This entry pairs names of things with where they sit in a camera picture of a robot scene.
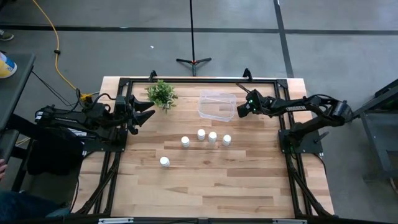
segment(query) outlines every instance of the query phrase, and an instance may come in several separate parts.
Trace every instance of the black floor stripe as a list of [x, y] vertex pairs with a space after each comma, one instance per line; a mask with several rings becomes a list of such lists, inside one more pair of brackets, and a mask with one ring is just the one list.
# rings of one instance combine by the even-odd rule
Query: black floor stripe
[[[5, 25], [5, 30], [52, 30], [51, 26]], [[170, 27], [87, 27], [87, 26], [56, 26], [57, 31], [87, 31], [87, 32], [191, 32], [190, 28]], [[277, 34], [278, 29], [247, 29], [247, 28], [194, 28], [194, 32], [209, 33], [244, 33], [244, 34]]]
[[274, 6], [275, 6], [276, 19], [278, 22], [280, 44], [282, 46], [282, 53], [284, 56], [286, 75], [287, 75], [287, 78], [294, 78], [292, 62], [290, 61], [289, 49], [287, 47], [284, 22], [282, 19], [282, 13], [280, 11], [280, 6], [279, 6], [278, 0], [274, 0]]
[[[190, 28], [173, 27], [94, 27], [94, 26], [55, 26], [59, 31], [87, 32], [190, 32]], [[52, 30], [47, 25], [0, 24], [5, 30]], [[261, 28], [194, 28], [195, 32], [278, 34], [279, 29]], [[398, 30], [322, 30], [322, 29], [284, 29], [285, 34], [308, 35], [398, 35]]]
[[311, 34], [311, 35], [398, 35], [398, 30], [311, 30], [311, 29], [286, 29], [286, 34]]

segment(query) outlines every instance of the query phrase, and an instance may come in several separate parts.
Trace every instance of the shoe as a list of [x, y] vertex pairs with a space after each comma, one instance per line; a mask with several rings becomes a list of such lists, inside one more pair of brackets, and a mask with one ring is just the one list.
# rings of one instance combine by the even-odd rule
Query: shoe
[[0, 30], [0, 40], [2, 41], [8, 41], [8, 40], [12, 40], [14, 38], [14, 35], [4, 31], [4, 30]]

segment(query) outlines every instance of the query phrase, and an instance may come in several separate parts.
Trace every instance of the blue jeans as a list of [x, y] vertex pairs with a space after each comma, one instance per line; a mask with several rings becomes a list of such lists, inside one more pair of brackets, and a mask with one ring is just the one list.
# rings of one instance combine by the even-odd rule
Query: blue jeans
[[35, 196], [0, 191], [0, 222], [67, 215], [68, 208]]

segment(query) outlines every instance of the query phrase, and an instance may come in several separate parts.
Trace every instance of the yellow cable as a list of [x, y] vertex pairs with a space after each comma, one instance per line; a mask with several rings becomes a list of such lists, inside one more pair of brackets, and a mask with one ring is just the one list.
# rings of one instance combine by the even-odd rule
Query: yellow cable
[[[55, 29], [55, 27], [54, 27], [54, 25], [52, 24], [50, 18], [46, 15], [46, 13], [44, 12], [44, 10], [39, 6], [39, 4], [37, 4], [36, 0], [32, 0], [32, 1], [33, 1], [33, 3], [37, 6], [37, 8], [40, 9], [40, 11], [43, 13], [43, 15], [45, 16], [45, 18], [46, 18], [46, 19], [48, 20], [48, 22], [50, 23], [52, 29], [54, 30], [55, 37], [57, 38], [57, 51], [59, 51], [59, 50], [60, 50], [60, 38], [59, 38], [59, 36], [58, 36], [57, 30]], [[58, 54], [58, 53], [55, 53], [55, 69], [56, 69], [57, 73], [61, 76], [61, 78], [62, 78], [65, 82], [67, 82], [67, 83], [70, 85], [70, 87], [72, 87], [74, 90], [76, 90], [76, 87], [75, 87], [69, 80], [67, 80], [67, 79], [62, 75], [61, 71], [58, 69], [58, 58], [59, 58], [59, 54]], [[90, 93], [90, 94], [82, 94], [81, 99], [82, 99], [82, 100], [85, 100], [87, 96], [92, 97], [92, 96], [93, 96], [93, 93]]]

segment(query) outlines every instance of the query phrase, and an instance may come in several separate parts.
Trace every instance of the potted plant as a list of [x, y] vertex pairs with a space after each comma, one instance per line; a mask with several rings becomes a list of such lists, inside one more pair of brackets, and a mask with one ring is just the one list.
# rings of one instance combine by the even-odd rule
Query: potted plant
[[167, 114], [167, 110], [176, 106], [174, 100], [178, 99], [174, 92], [174, 87], [163, 80], [158, 80], [155, 85], [145, 88], [147, 90], [148, 99], [155, 103], [156, 106], [162, 108]]

